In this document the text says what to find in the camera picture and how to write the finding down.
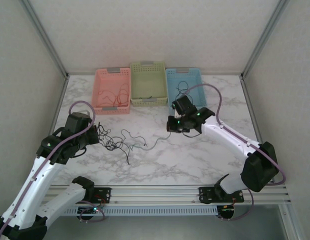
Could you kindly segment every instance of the white wall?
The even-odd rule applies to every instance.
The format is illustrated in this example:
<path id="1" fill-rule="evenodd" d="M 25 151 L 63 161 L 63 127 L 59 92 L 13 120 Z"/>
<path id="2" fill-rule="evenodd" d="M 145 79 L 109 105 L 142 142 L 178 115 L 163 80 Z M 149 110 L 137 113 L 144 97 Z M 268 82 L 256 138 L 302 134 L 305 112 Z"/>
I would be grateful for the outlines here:
<path id="1" fill-rule="evenodd" d="M 0 215 L 29 174 L 62 85 L 22 6 L 0 0 Z"/>
<path id="2" fill-rule="evenodd" d="M 31 0 L 66 70 L 135 61 L 241 73 L 278 0 Z"/>
<path id="3" fill-rule="evenodd" d="M 310 240 L 310 0 L 290 1 L 246 82 Z"/>

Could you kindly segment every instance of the green basket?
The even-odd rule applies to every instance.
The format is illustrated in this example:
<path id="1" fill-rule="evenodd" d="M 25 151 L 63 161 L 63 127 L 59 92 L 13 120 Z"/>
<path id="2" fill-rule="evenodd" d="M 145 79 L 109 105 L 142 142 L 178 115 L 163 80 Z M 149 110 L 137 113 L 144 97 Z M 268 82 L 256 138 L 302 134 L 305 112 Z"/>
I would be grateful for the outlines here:
<path id="1" fill-rule="evenodd" d="M 167 81 L 163 61 L 130 64 L 131 103 L 134 107 L 165 106 Z"/>

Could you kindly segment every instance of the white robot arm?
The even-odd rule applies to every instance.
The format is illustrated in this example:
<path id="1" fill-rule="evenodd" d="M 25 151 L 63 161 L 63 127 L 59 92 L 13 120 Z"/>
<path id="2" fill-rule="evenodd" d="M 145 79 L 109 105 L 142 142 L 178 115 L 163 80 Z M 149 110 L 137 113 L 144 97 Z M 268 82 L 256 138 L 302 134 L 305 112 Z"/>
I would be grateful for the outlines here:
<path id="1" fill-rule="evenodd" d="M 244 162 L 242 171 L 227 174 L 214 185 L 211 193 L 214 196 L 210 199 L 217 197 L 223 202 L 234 192 L 244 189 L 260 192 L 281 170 L 274 147 L 269 142 L 261 144 L 245 137 L 220 121 L 218 115 L 206 107 L 197 110 L 186 95 L 173 101 L 172 107 L 175 109 L 175 116 L 168 117 L 168 132 L 186 133 L 195 129 L 200 134 L 218 140 Z"/>
<path id="2" fill-rule="evenodd" d="M 42 140 L 23 187 L 7 211 L 0 216 L 0 237 L 42 240 L 47 229 L 69 206 L 82 200 L 91 200 L 94 182 L 79 176 L 65 191 L 40 206 L 54 178 L 69 158 L 75 158 L 76 153 L 85 150 L 87 145 L 99 143 L 94 119 L 95 115 L 91 119 L 83 113 L 70 113 L 65 127 Z"/>

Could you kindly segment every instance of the basket handle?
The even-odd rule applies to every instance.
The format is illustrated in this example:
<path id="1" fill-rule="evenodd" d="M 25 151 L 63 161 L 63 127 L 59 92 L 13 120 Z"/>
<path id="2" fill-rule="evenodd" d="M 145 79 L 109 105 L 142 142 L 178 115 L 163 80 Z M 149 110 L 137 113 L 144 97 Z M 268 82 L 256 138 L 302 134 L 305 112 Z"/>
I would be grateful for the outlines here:
<path id="1" fill-rule="evenodd" d="M 176 68 L 176 73 L 177 74 L 188 74 L 190 72 L 190 69 L 187 67 L 183 68 Z"/>
<path id="2" fill-rule="evenodd" d="M 146 98 L 146 99 L 142 99 L 143 103 L 151 103 L 151 102 L 156 102 L 157 98 Z"/>
<path id="3" fill-rule="evenodd" d="M 152 67 L 154 65 L 153 61 L 141 61 L 140 66 L 141 67 Z"/>
<path id="4" fill-rule="evenodd" d="M 116 111 L 117 106 L 103 107 L 101 110 L 102 111 Z"/>
<path id="5" fill-rule="evenodd" d="M 109 67 L 109 68 L 106 68 L 107 69 L 107 72 L 109 74 L 120 74 L 121 73 L 121 68 L 120 67 Z"/>

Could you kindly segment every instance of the white marble table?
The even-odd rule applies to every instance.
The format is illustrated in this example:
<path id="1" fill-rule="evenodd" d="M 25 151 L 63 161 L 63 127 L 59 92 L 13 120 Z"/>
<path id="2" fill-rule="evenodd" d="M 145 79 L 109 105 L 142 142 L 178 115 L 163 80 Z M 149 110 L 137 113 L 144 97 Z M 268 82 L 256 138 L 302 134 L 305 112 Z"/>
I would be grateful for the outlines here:
<path id="1" fill-rule="evenodd" d="M 203 75 L 202 79 L 221 91 L 220 118 L 255 140 L 239 77 Z M 65 125 L 68 109 L 73 102 L 91 102 L 93 83 L 92 75 L 70 77 L 56 129 Z M 215 112 L 219 102 L 217 93 L 206 87 L 205 94 L 208 108 Z M 88 108 L 78 105 L 73 110 L 85 113 Z M 111 136 L 120 136 L 122 129 L 130 131 L 132 136 L 143 136 L 150 147 L 158 137 L 169 135 L 166 132 L 168 114 L 167 106 L 131 106 L 130 114 L 97 115 L 95 122 L 111 129 Z M 159 141 L 151 151 L 135 148 L 130 152 L 129 163 L 120 149 L 108 151 L 100 144 L 88 146 L 85 155 L 68 161 L 53 185 L 69 185 L 77 176 L 87 177 L 96 185 L 210 185 L 243 166 L 243 162 L 214 139 L 202 135 L 187 138 L 179 133 L 172 133 L 168 140 Z"/>

